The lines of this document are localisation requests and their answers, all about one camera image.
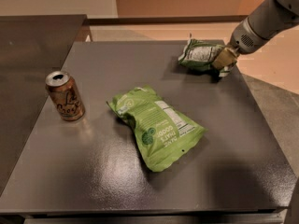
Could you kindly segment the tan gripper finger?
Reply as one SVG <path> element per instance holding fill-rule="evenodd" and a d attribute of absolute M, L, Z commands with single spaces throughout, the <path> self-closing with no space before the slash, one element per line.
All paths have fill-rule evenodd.
<path fill-rule="evenodd" d="M 237 61 L 237 52 L 231 48 L 224 48 L 212 62 L 212 66 L 217 70 L 235 64 Z"/>

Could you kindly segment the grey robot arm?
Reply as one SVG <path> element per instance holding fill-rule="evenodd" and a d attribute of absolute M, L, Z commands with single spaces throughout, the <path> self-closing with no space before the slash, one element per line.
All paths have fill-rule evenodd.
<path fill-rule="evenodd" d="M 230 41 L 212 65 L 221 70 L 251 54 L 275 35 L 299 24 L 299 0 L 264 0 L 232 32 Z"/>

